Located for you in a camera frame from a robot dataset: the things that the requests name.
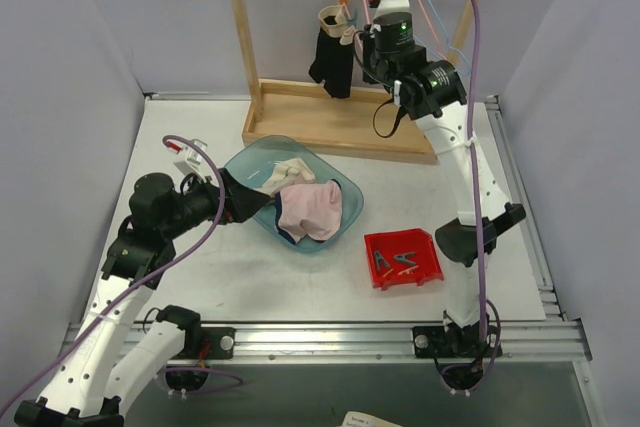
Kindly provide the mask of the beige pink underwear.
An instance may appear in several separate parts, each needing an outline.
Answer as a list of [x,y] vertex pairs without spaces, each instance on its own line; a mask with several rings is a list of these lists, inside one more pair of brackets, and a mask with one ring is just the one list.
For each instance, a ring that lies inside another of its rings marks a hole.
[[316,176],[300,157],[278,161],[270,177],[258,188],[258,191],[274,197],[281,190],[299,184],[313,184]]

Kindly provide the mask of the pink underwear navy trim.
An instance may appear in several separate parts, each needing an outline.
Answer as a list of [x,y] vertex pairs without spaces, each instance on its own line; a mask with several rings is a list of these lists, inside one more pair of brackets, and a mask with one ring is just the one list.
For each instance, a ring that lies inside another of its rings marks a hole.
[[293,245],[306,237],[324,243],[341,228],[343,195],[334,179],[287,187],[274,196],[274,206],[276,231]]

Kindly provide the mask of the blue wire hanger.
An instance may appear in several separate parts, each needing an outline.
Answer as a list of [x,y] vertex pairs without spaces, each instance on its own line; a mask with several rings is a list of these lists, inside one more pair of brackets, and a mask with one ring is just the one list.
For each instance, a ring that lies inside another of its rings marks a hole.
[[463,77],[468,77],[471,63],[463,49],[454,45],[449,25],[441,13],[438,0],[415,0],[431,35],[428,51],[438,59],[447,58]]

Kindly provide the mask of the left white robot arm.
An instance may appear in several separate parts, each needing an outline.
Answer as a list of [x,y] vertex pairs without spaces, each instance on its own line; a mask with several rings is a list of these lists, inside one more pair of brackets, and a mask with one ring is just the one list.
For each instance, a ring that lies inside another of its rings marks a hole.
[[271,201],[225,169],[217,183],[195,173],[176,186],[164,173],[139,178],[130,214],[107,251],[92,306],[73,344],[48,367],[53,375],[34,400],[18,406],[18,426],[121,426],[131,401],[173,356],[190,358],[202,346],[201,317],[169,306],[143,340],[116,358],[138,313],[163,274],[190,256],[177,238],[203,223],[243,223]]

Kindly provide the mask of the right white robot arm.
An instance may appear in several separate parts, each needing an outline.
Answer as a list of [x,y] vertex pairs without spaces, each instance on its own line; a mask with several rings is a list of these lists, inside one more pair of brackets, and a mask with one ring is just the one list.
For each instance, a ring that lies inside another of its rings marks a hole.
[[525,219],[525,208],[499,186],[470,125],[473,110],[458,72],[446,60],[428,60],[414,40],[411,14],[382,14],[358,36],[363,73],[389,93],[396,118],[409,118],[428,140],[452,190],[456,216],[435,232],[451,268],[443,342],[465,356],[488,339],[486,264],[499,237]]

